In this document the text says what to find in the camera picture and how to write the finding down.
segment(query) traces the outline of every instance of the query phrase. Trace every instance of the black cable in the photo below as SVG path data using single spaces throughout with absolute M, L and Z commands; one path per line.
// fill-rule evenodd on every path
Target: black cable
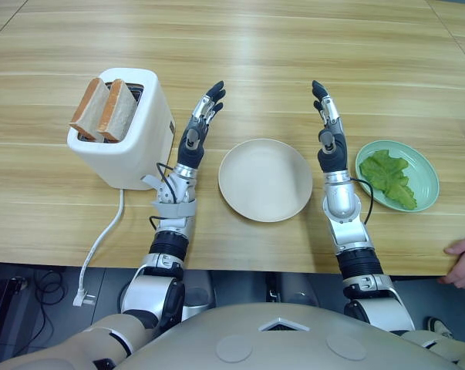
M 118 314 L 121 313 L 121 305 L 122 305 L 121 300 L 123 298 L 123 293 L 127 289 L 127 287 L 130 286 L 130 284 L 131 284 L 131 280 L 129 280 L 127 283 L 124 284 L 124 286 L 119 291 L 119 294 L 117 295 L 117 313 Z
M 172 200 L 174 201 L 174 204 L 177 203 L 177 198 L 176 198 L 176 194 L 174 193 L 174 189 L 172 189 L 172 186 L 169 184 L 169 181 L 167 180 L 167 178 L 165 177 L 165 174 L 163 173 L 162 171 L 162 168 L 161 167 L 165 167 L 167 168 L 168 170 L 174 170 L 172 167 L 166 165 L 166 164 L 163 164 L 163 163 L 157 163 L 157 169 L 158 169 L 158 173 L 162 176 L 162 180 L 165 181 L 165 184 L 168 186 L 168 188 L 170 189 L 170 193 L 172 194 Z
M 148 220 L 150 221 L 150 223 L 152 224 L 152 227 L 154 230 L 157 229 L 157 226 L 156 224 L 153 222 L 153 220 L 166 220 L 167 218 L 166 217 L 160 217 L 160 216 L 150 216 L 148 218 Z
M 51 275 L 56 275 L 58 279 L 56 281 L 45 282 L 45 279 Z M 58 304 L 60 301 L 64 299 L 64 297 L 68 293 L 68 288 L 64 284 L 64 279 L 58 271 L 47 271 L 40 279 L 37 279 L 37 275 L 35 272 L 33 274 L 33 284 L 35 285 L 35 300 L 40 304 L 40 311 L 42 312 L 42 325 L 40 326 L 40 329 L 35 333 L 35 335 L 33 335 L 33 337 L 31 337 L 30 340 L 25 345 L 23 345 L 23 347 L 16 351 L 12 357 L 16 357 L 17 355 L 22 353 L 29 345 L 31 345 L 31 343 L 34 340 L 36 340 L 37 337 L 43 332 L 47 323 L 50 324 L 52 328 L 52 334 L 54 334 L 54 325 L 47 313 L 45 312 L 45 307 Z M 59 290 L 62 293 L 57 299 L 53 301 L 47 301 L 45 299 L 45 296 L 47 294 L 54 294 Z
M 364 224 L 367 225 L 369 221 L 369 217 L 371 217 L 372 205 L 374 204 L 374 191 L 372 189 L 372 185 L 366 180 L 356 179 L 355 177 L 351 177 L 350 180 L 357 181 L 358 183 L 365 183 L 369 187 L 369 190 L 371 191 L 371 205 L 369 206 L 368 215 L 366 216 L 366 219 L 364 220 Z

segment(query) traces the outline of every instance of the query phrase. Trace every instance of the wooden table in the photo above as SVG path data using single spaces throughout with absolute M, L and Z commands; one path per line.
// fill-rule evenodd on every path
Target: wooden table
M 352 171 L 358 150 L 382 139 L 435 166 L 436 204 L 417 214 L 375 204 L 369 232 L 386 273 L 445 274 L 454 259 L 443 249 L 465 237 L 464 19 L 465 5 L 424 0 L 0 1 L 0 261 L 81 265 L 115 214 L 117 190 L 67 148 L 66 134 L 88 81 L 125 66 L 157 73 L 177 137 L 207 88 L 226 82 L 200 168 L 189 268 L 338 272 L 315 158 L 318 79 L 344 119 Z M 311 164 L 311 201 L 290 220 L 251 222 L 221 197 L 224 154 L 257 137 Z M 92 266 L 140 264 L 154 197 L 126 192 L 123 221 Z

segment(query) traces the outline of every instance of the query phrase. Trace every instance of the green plate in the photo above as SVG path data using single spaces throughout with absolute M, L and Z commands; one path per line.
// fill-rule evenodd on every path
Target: green plate
M 426 208 L 431 207 L 438 195 L 440 194 L 440 182 L 438 175 L 433 166 L 421 153 L 417 150 L 391 140 L 379 140 L 365 145 L 355 158 L 355 171 L 359 179 L 367 180 L 359 168 L 360 164 L 368 157 L 378 150 L 389 150 L 389 155 L 394 158 L 403 158 L 409 162 L 409 166 L 403 170 L 403 174 L 409 177 L 408 186 L 414 192 L 414 197 L 417 201 L 417 208 L 415 210 L 407 210 L 403 208 L 400 203 L 388 199 L 381 190 L 374 189 L 374 199 L 394 210 L 401 210 L 402 212 L 420 212 Z M 367 194 L 370 194 L 369 187 L 361 183 L 362 188 Z

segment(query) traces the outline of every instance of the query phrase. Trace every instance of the white power cord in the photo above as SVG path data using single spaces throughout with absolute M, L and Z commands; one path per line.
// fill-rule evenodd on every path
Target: white power cord
M 119 191 L 119 210 L 117 210 L 116 216 L 110 221 L 110 224 L 105 228 L 104 231 L 99 235 L 99 237 L 93 243 L 90 252 L 86 256 L 85 263 L 83 263 L 83 267 L 81 267 L 81 271 L 79 272 L 79 283 L 78 283 L 78 291 L 76 293 L 75 299 L 72 302 L 73 306 L 81 307 L 83 303 L 86 304 L 95 304 L 94 295 L 89 295 L 86 292 L 86 289 L 83 287 L 83 278 L 85 277 L 85 271 L 92 259 L 93 255 L 95 254 L 96 249 L 98 248 L 99 244 L 103 241 L 103 238 L 109 233 L 109 231 L 117 224 L 120 220 L 121 216 L 123 215 L 124 210 L 124 189 L 120 189 Z

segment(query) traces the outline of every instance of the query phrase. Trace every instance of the circular button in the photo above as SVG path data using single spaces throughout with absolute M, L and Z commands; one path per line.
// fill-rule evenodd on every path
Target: circular button
M 243 335 L 229 335 L 222 338 L 215 348 L 220 360 L 228 363 L 244 361 L 253 352 L 253 345 Z
M 367 355 L 367 351 L 363 345 L 346 335 L 329 335 L 326 337 L 326 345 L 334 353 L 348 360 L 361 361 Z

